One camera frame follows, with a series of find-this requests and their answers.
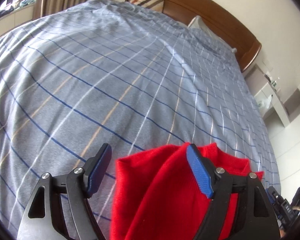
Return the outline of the white desk with drawers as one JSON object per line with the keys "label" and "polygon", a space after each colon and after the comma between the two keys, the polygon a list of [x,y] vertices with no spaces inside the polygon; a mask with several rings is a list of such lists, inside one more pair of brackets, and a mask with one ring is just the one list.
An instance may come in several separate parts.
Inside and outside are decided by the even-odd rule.
{"label": "white desk with drawers", "polygon": [[286,101],[280,96],[279,79],[270,76],[255,64],[249,67],[244,79],[254,96],[263,119],[275,113],[282,125],[287,127],[300,114],[300,90],[297,89]]}

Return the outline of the clothes pile on windowsill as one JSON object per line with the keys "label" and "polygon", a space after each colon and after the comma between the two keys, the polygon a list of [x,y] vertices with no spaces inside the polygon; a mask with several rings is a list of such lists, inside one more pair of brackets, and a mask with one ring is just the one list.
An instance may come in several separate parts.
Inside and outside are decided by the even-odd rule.
{"label": "clothes pile on windowsill", "polygon": [[35,3],[36,0],[17,0],[15,3],[10,3],[0,9],[0,18],[25,6]]}

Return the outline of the white plastic bag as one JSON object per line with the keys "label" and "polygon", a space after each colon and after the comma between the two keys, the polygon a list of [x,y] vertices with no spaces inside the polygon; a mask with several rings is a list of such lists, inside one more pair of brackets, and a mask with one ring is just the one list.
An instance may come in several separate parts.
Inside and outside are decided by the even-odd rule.
{"label": "white plastic bag", "polygon": [[257,103],[259,110],[263,110],[263,111],[268,110],[270,108],[272,99],[273,99],[273,95],[270,94],[270,96],[268,96],[266,99],[260,100]]}

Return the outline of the grey plaid duvet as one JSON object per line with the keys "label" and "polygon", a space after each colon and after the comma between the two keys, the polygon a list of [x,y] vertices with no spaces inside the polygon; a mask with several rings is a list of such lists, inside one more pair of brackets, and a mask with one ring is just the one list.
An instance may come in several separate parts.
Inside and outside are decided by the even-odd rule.
{"label": "grey plaid duvet", "polygon": [[216,143],[281,190],[257,102],[225,42],[108,0],[0,37],[0,219],[12,236],[40,176],[70,172],[104,143],[112,161],[90,205],[108,236],[115,160],[185,142]]}

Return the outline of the grey plaid pillow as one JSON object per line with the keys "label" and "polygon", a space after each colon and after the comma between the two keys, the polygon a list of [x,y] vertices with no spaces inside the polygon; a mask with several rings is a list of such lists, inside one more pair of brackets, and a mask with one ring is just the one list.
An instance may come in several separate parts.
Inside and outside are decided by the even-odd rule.
{"label": "grey plaid pillow", "polygon": [[200,29],[203,32],[205,32],[210,38],[214,39],[214,40],[218,40],[220,42],[222,42],[222,44],[228,46],[231,49],[231,52],[233,54],[237,53],[237,49],[236,48],[232,48],[230,47],[221,37],[219,37],[218,35],[216,35],[203,21],[203,19],[197,15],[195,16],[191,22],[189,23],[189,25],[187,26],[189,29]]}

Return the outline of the small items on desk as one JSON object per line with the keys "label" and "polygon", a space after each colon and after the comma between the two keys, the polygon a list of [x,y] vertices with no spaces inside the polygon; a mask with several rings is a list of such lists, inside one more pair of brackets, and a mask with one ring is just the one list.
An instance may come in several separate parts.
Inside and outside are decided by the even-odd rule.
{"label": "small items on desk", "polygon": [[267,79],[267,81],[270,83],[270,85],[272,86],[272,88],[274,90],[278,89],[278,82],[280,80],[279,77],[277,77],[276,79],[272,78],[270,75],[268,74],[264,74],[264,77]]}

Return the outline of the brown wooden headboard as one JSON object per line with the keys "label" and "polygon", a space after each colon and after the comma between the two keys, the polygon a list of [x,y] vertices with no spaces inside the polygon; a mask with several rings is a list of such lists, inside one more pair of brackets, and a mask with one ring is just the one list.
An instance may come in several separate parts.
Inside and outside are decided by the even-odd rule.
{"label": "brown wooden headboard", "polygon": [[184,24],[200,16],[210,30],[237,49],[235,57],[241,72],[252,65],[262,48],[262,44],[243,23],[213,0],[165,0],[163,13]]}

